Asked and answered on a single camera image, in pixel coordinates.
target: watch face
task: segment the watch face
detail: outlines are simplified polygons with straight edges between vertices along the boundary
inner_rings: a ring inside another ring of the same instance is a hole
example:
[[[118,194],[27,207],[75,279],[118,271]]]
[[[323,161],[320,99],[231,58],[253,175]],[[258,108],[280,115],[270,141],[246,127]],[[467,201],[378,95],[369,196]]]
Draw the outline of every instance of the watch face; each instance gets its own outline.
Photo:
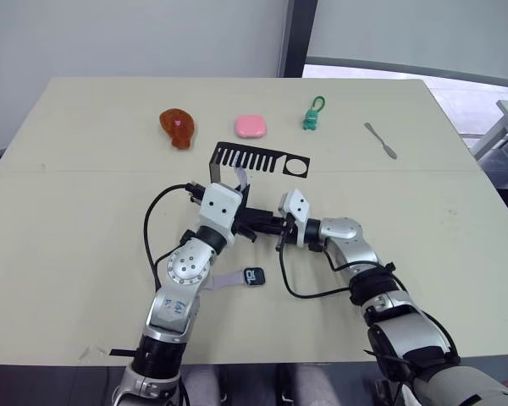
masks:
[[[249,286],[263,285],[265,275],[262,268],[245,268],[245,283]]]

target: white wall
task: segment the white wall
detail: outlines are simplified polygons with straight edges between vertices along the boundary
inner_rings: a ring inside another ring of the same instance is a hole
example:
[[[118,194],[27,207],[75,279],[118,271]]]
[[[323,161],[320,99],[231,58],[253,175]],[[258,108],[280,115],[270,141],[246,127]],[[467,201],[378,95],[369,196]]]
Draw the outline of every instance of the white wall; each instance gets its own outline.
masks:
[[[0,149],[53,76],[276,76],[286,0],[0,0]]]
[[[508,80],[508,0],[319,0],[308,56]]]

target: pink box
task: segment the pink box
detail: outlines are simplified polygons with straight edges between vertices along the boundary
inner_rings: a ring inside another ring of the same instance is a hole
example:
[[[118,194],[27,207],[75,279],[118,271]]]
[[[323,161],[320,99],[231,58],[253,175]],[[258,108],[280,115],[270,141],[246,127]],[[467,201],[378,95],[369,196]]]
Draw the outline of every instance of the pink box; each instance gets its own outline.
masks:
[[[262,116],[239,116],[235,119],[235,132],[241,138],[260,138],[268,132]]]

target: green keychain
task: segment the green keychain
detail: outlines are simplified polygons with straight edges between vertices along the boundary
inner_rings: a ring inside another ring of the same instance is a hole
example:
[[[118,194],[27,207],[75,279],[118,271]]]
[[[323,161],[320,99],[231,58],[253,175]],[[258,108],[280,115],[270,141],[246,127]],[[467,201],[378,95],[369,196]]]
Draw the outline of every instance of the green keychain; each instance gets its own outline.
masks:
[[[314,108],[318,100],[322,102],[322,105],[319,108]],[[305,114],[305,119],[303,120],[303,129],[316,129],[316,123],[318,121],[318,113],[322,111],[324,106],[325,99],[323,98],[323,96],[314,97],[311,108],[309,108]]]

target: silver spoon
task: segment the silver spoon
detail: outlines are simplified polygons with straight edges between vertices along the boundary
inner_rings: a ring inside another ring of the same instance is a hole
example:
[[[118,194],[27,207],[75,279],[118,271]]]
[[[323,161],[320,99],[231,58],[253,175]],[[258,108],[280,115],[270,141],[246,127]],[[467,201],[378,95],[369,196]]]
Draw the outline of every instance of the silver spoon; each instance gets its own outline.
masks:
[[[382,137],[377,134],[377,132],[374,130],[373,126],[370,123],[365,123],[365,128],[371,131],[373,135],[378,138],[378,140],[382,143],[382,147],[384,148],[384,151],[386,151],[386,154],[388,154],[393,159],[397,159],[397,154],[395,151],[393,151],[391,148],[389,148],[389,145],[387,145],[384,140],[382,140]]]

